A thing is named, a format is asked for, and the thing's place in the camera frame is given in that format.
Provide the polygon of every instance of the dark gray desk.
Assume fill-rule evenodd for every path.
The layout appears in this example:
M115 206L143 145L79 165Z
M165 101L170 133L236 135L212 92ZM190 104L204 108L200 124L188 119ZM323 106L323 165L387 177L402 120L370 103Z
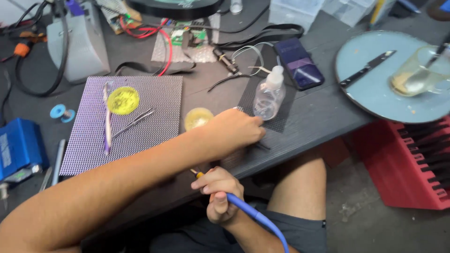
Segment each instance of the dark gray desk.
M222 18L221 27L223 29L234 30L239 26L245 26L263 8L262 3L259 7L246 8L246 2L244 1L244 12L241 15L226 15ZM242 37L255 34L267 24L268 14L268 12L265 13L260 21L248 30L239 34L222 34L220 40L240 40ZM333 67L334 57L342 44L350 37L364 32L366 27L367 19L356 27L350 28L323 12L319 13L310 32L300 40L304 47L312 53L312 58L325 76L326 82L319 87L297 93L284 133L267 131L264 142L272 148L270 152L253 150L247 156L242 156L240 163L232 163L230 166L227 166L225 160L224 164L227 169L237 178L256 174L336 136L350 132L373 119L350 102L339 90ZM428 43L438 44L444 36L444 32L447 32L447 27L448 24L434 21L426 14L422 14L415 18L401 20L391 18L383 29L406 32ZM107 27L106 22L103 22L103 32L112 70L125 61L150 64L154 37L136 40L126 35L116 36ZM44 90L48 87L56 74L56 68L50 60L46 47L46 44L37 44L22 68L24 83L33 86L36 90ZM12 52L14 44L1 38L0 48L1 56L8 55ZM246 66L254 66L256 54L249 51L238 61L242 69L245 69ZM136 73L125 70L124 75L126 74L136 75ZM208 87L226 76L226 70L219 63L198 64L194 73L184 77L182 116L195 107L206 107L214 114L218 114L236 106L247 83L246 79L230 81L217 87L210 94L206 93ZM58 142L60 139L69 138L73 122L68 124L56 122L49 117L49 112L53 106L59 103L77 110L83 87L83 85L71 87L63 82L58 91L69 88L70 91L50 98L34 98L13 89L9 106L7 106L8 119L13 116L22 117L33 120L41 126L47 154L52 164L55 160ZM4 94L4 90L4 85L0 85L0 94ZM36 194L42 179L43 175L37 175L13 189L10 192L10 207L14 208ZM104 229L133 225L140 220L155 216L196 198L198 193L190 189L192 181L193 177L190 173L179 174L171 183L156 188L139 198L118 214Z

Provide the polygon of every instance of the kitchen knife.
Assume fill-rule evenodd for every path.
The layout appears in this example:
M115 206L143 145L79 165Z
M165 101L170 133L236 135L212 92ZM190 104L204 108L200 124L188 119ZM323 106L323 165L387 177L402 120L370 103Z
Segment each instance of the kitchen knife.
M373 59L370 62L368 62L367 65L365 65L363 69L361 69L360 71L356 72L351 77L346 78L345 80L343 80L339 84L341 85L342 88L344 88L344 89L347 88L348 86L350 86L351 84L356 82L358 79L363 77L365 74L367 74L369 71L371 71L374 67L380 65L387 58L391 57L396 52L397 52L397 50L391 50L391 51L387 51L386 53L380 54L378 57L376 57L375 59Z

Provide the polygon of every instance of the concrete floor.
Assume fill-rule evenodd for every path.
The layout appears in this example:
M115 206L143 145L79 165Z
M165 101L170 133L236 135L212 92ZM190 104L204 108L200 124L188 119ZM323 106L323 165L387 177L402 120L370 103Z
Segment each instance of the concrete floor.
M327 235L330 253L448 253L450 209L392 208L383 204L356 155L327 174ZM267 197L243 180L246 194Z

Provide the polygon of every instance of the black mesh mat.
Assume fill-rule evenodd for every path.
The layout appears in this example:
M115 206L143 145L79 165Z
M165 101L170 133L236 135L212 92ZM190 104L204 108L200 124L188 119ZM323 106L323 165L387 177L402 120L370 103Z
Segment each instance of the black mesh mat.
M261 50L261 54L264 57L264 67L268 70L272 70L272 68L277 65L277 54L274 49L268 45L264 45ZM261 66L260 60L256 62L255 66ZM242 94L241 100L239 101L238 106L250 116L254 116L253 100L255 99L256 87L266 76L267 74L263 72L263 74L258 74L253 76L253 78L250 78L244 94ZM289 111L291 110L292 104L295 100L295 94L297 93L297 90L293 87L292 80L286 71L284 72L284 84L286 85L286 97L283 100L283 104L280 106L277 116L271 120L265 121L262 125L265 128L277 131L279 133L283 133L284 131L284 126L286 125L286 121L289 117Z

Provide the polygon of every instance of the clear plastic box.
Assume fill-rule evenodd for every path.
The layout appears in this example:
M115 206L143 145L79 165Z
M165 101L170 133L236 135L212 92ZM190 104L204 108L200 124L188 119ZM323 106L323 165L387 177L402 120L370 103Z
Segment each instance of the clear plastic box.
M354 27L372 11L376 3L376 0L326 0L322 10Z
M269 22L297 24L308 32L325 0L272 0Z

